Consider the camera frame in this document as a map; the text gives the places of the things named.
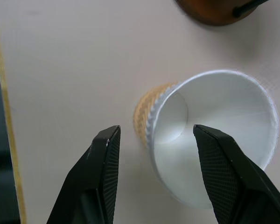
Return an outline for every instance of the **white paper cup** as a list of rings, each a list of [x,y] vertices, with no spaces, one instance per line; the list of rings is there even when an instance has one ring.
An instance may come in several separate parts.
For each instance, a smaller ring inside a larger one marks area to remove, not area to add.
[[[273,101],[253,78],[215,70],[149,91],[134,113],[137,135],[160,181],[180,202],[210,209],[200,168],[194,124],[232,136],[263,170],[276,147],[279,121]]]

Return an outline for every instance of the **table surface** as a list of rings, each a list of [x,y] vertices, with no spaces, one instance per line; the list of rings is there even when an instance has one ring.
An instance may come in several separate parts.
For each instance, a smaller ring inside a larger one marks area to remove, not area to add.
[[[0,43],[27,223],[46,223],[98,131],[121,125],[114,224],[215,224],[157,181],[132,116],[151,87],[214,69],[257,79],[280,117],[280,0],[210,27],[173,0],[0,0]],[[280,139],[266,173],[280,191]]]

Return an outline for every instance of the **cup rim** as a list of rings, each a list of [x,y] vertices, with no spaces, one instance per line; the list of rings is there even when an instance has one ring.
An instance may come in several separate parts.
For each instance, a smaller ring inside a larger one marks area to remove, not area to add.
[[[158,171],[157,165],[156,165],[156,161],[155,161],[155,155],[154,155],[154,135],[155,135],[155,127],[157,124],[157,120],[160,114],[160,111],[162,109],[162,107],[165,105],[166,101],[175,93],[177,92],[179,89],[181,89],[184,85],[188,84],[189,82],[203,77],[203,76],[208,76],[208,75],[215,75],[215,74],[230,74],[230,75],[237,75],[237,76],[241,76],[244,79],[248,80],[249,82],[252,82],[253,84],[255,84],[258,88],[260,88],[260,90],[265,94],[268,103],[271,106],[271,111],[272,111],[272,117],[273,119],[276,121],[276,132],[275,132],[275,140],[273,143],[273,147],[271,148],[266,162],[264,164],[260,165],[260,168],[262,170],[265,170],[265,168],[267,167],[267,165],[270,163],[270,161],[272,160],[272,157],[274,155],[275,149],[277,147],[277,142],[278,142],[278,136],[279,136],[279,117],[277,114],[277,110],[275,107],[275,104],[272,100],[272,98],[269,96],[268,92],[265,90],[264,87],[262,87],[259,82],[257,80],[255,80],[253,77],[246,75],[242,72],[239,71],[234,71],[234,70],[210,70],[207,72],[203,72],[200,73],[198,75],[195,75],[183,82],[179,82],[176,85],[173,85],[171,88],[168,88],[163,94],[160,95],[160,97],[155,101],[154,105],[152,106],[149,114],[148,114],[148,119],[147,119],[147,123],[146,123],[146,129],[145,129],[145,133],[146,133],[146,147],[149,151],[149,156],[153,165],[153,168],[155,170],[155,173],[157,174],[158,179],[161,181],[162,184],[164,184],[164,186],[166,186],[166,189],[170,192],[171,195],[173,195],[173,197],[175,197],[178,201],[180,201],[181,203],[189,206],[189,207],[196,207],[199,208],[197,206],[192,205],[189,202],[185,202],[182,199],[178,198],[177,196],[175,196],[175,194],[172,192],[172,190],[168,187],[168,185],[161,179],[160,177],[160,173]]]

